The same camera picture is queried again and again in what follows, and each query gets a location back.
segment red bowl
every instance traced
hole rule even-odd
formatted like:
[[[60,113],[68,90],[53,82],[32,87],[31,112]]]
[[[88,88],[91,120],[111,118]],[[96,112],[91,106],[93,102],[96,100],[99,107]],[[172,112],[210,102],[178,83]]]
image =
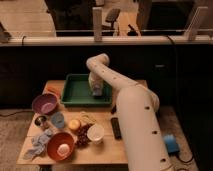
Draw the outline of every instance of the red bowl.
[[[35,113],[48,114],[57,106],[57,98],[53,94],[42,94],[32,102],[32,109]]]
[[[59,155],[58,153],[58,150],[61,145],[65,145],[68,148],[65,155]],[[61,161],[68,158],[72,154],[73,149],[74,139],[72,135],[67,132],[60,132],[53,135],[53,137],[49,140],[47,144],[47,154],[51,159],[55,161]]]

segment white cup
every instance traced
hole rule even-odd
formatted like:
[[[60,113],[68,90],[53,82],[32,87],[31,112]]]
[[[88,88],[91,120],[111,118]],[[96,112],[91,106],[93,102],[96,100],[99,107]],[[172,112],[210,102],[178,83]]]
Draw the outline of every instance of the white cup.
[[[104,128],[100,124],[94,124],[87,131],[87,137],[94,143],[100,144],[104,137]]]

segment table leg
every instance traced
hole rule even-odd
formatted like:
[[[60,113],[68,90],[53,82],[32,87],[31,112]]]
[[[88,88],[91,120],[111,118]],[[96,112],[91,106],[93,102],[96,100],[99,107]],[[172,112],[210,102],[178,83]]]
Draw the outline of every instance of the table leg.
[[[52,171],[52,165],[39,165],[39,171]]]

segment green tray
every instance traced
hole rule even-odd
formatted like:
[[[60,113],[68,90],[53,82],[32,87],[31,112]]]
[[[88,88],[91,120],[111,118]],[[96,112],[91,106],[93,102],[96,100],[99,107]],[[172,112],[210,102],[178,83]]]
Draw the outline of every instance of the green tray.
[[[109,106],[112,102],[112,88],[104,82],[103,95],[93,97],[89,87],[88,74],[67,75],[61,103],[69,106]]]

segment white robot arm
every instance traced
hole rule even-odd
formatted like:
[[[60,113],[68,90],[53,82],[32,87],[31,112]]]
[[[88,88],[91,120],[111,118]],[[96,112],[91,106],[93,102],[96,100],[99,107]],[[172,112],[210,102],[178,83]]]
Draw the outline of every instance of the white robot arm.
[[[109,69],[109,58],[100,54],[87,60],[89,83],[102,87],[105,80],[119,91],[116,106],[130,171],[173,171],[155,116],[159,99],[138,82]]]

